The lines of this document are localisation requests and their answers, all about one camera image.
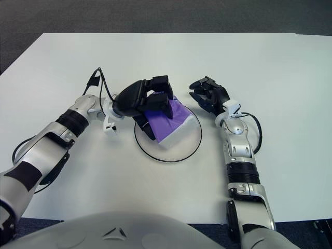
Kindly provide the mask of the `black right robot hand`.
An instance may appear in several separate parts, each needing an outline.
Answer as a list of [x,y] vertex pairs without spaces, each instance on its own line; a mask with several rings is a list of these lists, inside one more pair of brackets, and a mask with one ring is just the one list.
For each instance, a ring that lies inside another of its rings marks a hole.
[[198,105],[215,116],[224,112],[223,104],[230,100],[226,89],[207,76],[192,83],[189,89]]

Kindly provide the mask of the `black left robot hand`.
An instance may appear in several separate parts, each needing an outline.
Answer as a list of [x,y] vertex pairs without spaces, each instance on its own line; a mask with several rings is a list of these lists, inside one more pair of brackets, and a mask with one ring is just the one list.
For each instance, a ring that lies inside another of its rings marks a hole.
[[167,75],[155,76],[151,80],[138,80],[121,91],[113,101],[113,111],[132,117],[142,131],[155,140],[151,125],[146,117],[147,111],[160,111],[167,118],[173,118],[171,100],[174,98]]

